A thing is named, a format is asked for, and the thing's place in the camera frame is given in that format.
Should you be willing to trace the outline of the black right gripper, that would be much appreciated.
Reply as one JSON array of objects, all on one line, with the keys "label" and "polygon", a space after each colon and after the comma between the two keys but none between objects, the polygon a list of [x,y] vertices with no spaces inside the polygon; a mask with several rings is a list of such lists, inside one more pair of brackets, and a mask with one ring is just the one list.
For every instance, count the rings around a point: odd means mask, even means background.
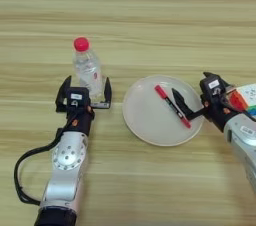
[{"label": "black right gripper", "polygon": [[[211,72],[203,72],[203,74],[205,77],[216,75]],[[203,104],[203,108],[194,113],[185,103],[184,97],[176,89],[172,89],[172,93],[176,105],[188,120],[193,120],[199,116],[204,116],[221,132],[224,131],[224,127],[227,122],[239,114],[239,111],[233,109],[227,102],[224,94],[216,95],[211,98],[207,98],[205,94],[202,94],[201,102]]]}]

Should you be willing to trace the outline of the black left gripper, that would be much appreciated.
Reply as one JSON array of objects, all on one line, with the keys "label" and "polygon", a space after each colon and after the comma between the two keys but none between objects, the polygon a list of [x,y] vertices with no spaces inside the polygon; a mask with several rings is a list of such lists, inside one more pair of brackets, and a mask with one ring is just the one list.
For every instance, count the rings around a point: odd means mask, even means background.
[{"label": "black left gripper", "polygon": [[66,113],[67,123],[64,127],[57,130],[57,134],[73,131],[81,132],[85,135],[90,133],[91,122],[95,117],[95,109],[109,109],[112,100],[112,87],[110,79],[107,77],[105,81],[104,97],[105,102],[96,102],[87,107],[68,107],[64,105],[66,91],[71,85],[72,76],[68,76],[59,88],[55,103],[62,104],[56,106],[58,113]]}]

